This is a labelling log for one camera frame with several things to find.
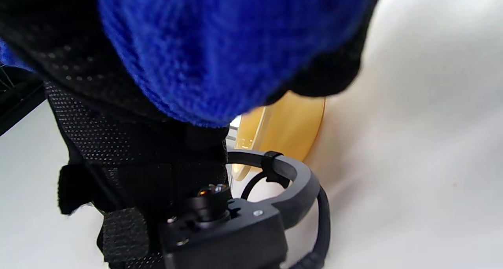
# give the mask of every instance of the black plastic handle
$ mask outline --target black plastic handle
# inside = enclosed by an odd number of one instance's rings
[[[261,167],[264,152],[233,150],[229,151],[229,164],[243,164]],[[272,205],[281,213],[285,229],[289,229],[302,220],[314,203],[320,190],[316,176],[304,163],[293,158],[277,156],[273,160],[273,170],[292,181],[280,195],[257,202]]]

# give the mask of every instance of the blue knitted fabric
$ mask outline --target blue knitted fabric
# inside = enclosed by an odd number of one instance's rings
[[[367,0],[99,0],[104,30],[158,109],[221,127],[337,49]]]
[[[7,44],[0,39],[0,64],[7,66],[15,66],[16,68],[24,68],[31,70],[22,60],[17,58],[7,47]]]

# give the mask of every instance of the black cable tie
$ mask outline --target black cable tie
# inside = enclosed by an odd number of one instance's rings
[[[290,184],[290,180],[281,176],[273,169],[273,161],[277,156],[283,156],[283,154],[276,151],[267,151],[264,156],[262,156],[260,165],[262,167],[262,171],[267,175],[266,182],[279,183],[284,189],[286,189]]]

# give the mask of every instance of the black velcro strap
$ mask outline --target black velcro strap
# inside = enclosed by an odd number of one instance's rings
[[[279,183],[283,188],[287,188],[290,180],[286,177],[280,176],[273,169],[273,161],[277,156],[282,156],[281,153],[276,151],[268,151],[262,156],[261,167],[262,171],[267,175],[266,182]]]
[[[70,215],[93,200],[96,186],[83,165],[66,165],[59,171],[58,206],[62,214]]]
[[[149,230],[137,208],[106,213],[103,220],[105,262],[139,260],[149,254]]]

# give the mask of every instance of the white backdrop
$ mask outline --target white backdrop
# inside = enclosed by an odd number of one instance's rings
[[[307,160],[332,204],[326,268],[503,269],[502,61],[503,0],[381,0]],[[58,214],[66,160],[46,103],[0,137],[0,267],[106,268],[99,213]],[[289,231],[290,260],[315,233],[314,213]]]

